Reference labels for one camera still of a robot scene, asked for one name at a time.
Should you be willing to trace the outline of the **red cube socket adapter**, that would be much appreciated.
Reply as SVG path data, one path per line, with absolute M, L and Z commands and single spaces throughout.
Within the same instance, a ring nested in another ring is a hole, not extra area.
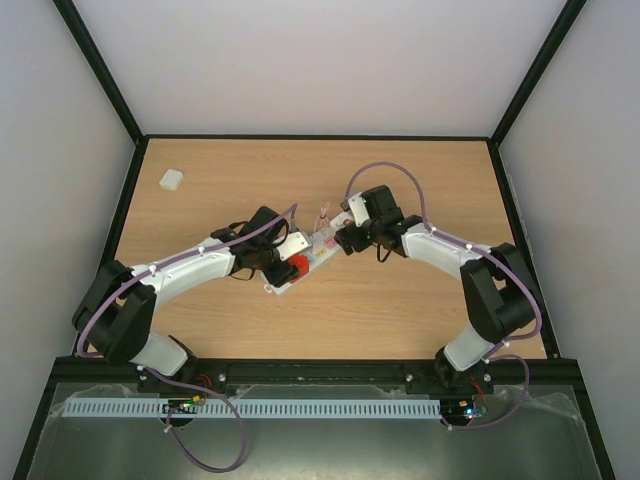
M 296 269 L 295 275 L 291 282 L 295 282 L 301 279 L 310 271 L 311 262 L 309 260 L 309 257 L 305 254 L 296 254 L 291 256 L 288 259 L 288 263 Z

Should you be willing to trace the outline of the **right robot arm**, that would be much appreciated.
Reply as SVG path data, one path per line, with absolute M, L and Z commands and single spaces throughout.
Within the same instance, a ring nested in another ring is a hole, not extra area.
M 470 243 L 418 215 L 406 216 L 386 185 L 356 193 L 341 207 L 350 219 L 337 229 L 335 241 L 346 254 L 374 246 L 381 263 L 397 254 L 461 282 L 468 321 L 435 356 L 435 376 L 443 389 L 460 390 L 470 381 L 473 367 L 516 331 L 542 320 L 539 291 L 515 246 Z

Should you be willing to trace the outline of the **white plug adapter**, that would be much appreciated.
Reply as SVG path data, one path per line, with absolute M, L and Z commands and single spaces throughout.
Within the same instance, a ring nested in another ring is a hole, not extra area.
M 167 169 L 159 181 L 159 186 L 168 191 L 176 191 L 184 181 L 184 174 L 176 169 Z

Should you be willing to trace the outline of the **white multicolour power strip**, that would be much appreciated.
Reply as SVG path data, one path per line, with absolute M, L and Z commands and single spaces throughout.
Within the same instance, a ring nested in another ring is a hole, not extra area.
M 285 261 L 298 269 L 298 276 L 277 287 L 271 283 L 265 273 L 261 273 L 264 290 L 268 294 L 284 295 L 298 282 L 304 281 L 315 271 L 327 264 L 333 257 L 343 254 L 343 249 L 335 240 L 335 234 L 353 222 L 353 216 L 342 212 L 329 220 L 327 215 L 318 217 L 312 233 L 296 232 L 290 234 L 279 253 L 285 253 Z

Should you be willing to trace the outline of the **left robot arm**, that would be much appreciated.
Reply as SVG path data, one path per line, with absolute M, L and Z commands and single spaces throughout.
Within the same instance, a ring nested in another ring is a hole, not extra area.
M 134 266 L 104 263 L 72 318 L 77 355 L 131 363 L 167 377 L 179 374 L 193 355 L 178 340 L 153 332 L 155 312 L 195 287 L 243 270 L 262 272 L 275 287 L 299 277 L 290 259 L 308 248 L 309 237 L 296 227 L 295 211 L 278 214 L 262 206 L 250 219 L 217 229 L 164 259 Z

